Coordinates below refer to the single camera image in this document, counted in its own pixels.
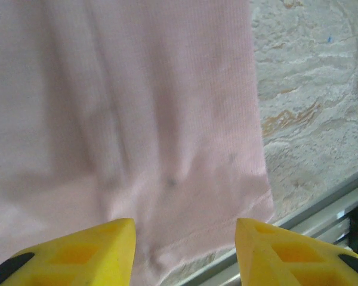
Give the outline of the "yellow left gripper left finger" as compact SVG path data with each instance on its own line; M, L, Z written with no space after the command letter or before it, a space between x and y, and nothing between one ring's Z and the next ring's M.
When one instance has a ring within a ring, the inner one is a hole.
M116 219L25 248L0 264L0 285L129 285L135 222Z

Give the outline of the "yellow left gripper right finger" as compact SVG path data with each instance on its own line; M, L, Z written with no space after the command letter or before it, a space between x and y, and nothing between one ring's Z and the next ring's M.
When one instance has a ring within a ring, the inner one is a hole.
M236 255L242 285L358 285L356 253L253 219L237 220Z

